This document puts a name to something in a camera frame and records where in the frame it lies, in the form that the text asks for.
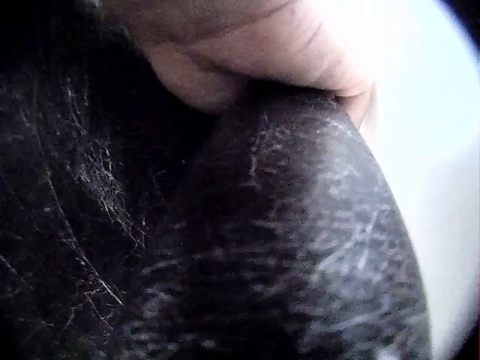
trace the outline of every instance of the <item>black fabric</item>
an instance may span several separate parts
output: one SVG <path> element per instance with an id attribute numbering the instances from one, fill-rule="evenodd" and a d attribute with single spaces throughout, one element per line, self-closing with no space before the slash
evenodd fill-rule
<path id="1" fill-rule="evenodd" d="M 11 5 L 22 16 L 0 22 L 6 349 L 429 358 L 408 234 L 335 102 L 255 83 L 215 119 L 168 93 L 95 5 Z"/>

